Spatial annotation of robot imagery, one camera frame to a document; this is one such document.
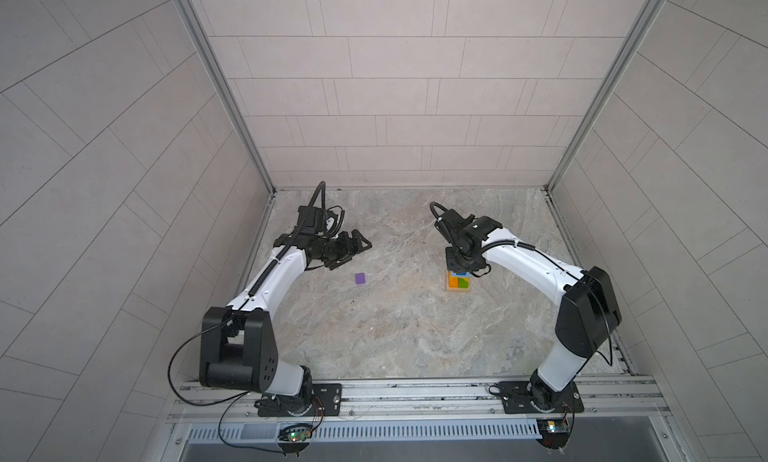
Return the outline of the natural wood block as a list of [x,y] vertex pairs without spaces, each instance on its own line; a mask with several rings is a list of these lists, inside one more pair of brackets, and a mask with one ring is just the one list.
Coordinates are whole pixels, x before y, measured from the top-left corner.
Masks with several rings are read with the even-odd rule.
[[468,279],[469,279],[469,281],[470,281],[470,288],[469,288],[468,290],[461,290],[461,289],[459,289],[459,288],[458,288],[458,289],[451,289],[451,288],[449,288],[449,287],[448,287],[448,279],[449,279],[450,277],[451,277],[451,276],[450,276],[450,271],[447,271],[447,272],[446,272],[446,277],[445,277],[445,279],[446,279],[445,288],[446,288],[446,290],[447,290],[448,292],[470,292],[470,291],[471,291],[471,277],[469,277],[469,278],[468,278]]

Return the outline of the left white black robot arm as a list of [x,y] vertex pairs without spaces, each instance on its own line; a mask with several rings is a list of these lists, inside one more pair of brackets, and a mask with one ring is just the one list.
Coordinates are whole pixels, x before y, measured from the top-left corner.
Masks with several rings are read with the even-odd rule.
[[204,315],[200,384],[274,397],[278,411],[308,410],[313,403],[311,371],[279,358],[271,316],[310,262],[318,260],[333,270],[370,248],[372,243],[358,230],[333,237],[309,233],[278,237],[251,285],[228,305]]

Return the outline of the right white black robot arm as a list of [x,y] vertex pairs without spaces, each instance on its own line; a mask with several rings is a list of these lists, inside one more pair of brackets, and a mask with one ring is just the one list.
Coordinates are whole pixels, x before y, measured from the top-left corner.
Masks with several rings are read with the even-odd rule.
[[452,227],[440,217],[435,227],[449,243],[449,265],[480,277],[496,264],[553,302],[557,309],[554,345],[520,398],[544,413],[573,410],[575,404],[567,394],[575,377],[621,323],[610,276],[597,266],[586,270],[559,261],[487,217],[462,227]]

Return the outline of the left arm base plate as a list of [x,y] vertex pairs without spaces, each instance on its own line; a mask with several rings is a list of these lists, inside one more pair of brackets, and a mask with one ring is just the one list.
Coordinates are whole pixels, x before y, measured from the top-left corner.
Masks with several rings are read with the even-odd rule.
[[264,395],[254,403],[259,417],[338,416],[342,385],[303,384],[293,396]]

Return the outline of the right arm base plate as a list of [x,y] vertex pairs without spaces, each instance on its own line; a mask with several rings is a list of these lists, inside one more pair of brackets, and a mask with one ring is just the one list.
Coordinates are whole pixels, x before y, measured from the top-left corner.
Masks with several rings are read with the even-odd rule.
[[535,401],[529,385],[528,381],[500,381],[490,386],[488,392],[502,402],[505,414],[564,414],[585,410],[575,382],[554,393],[545,403]]

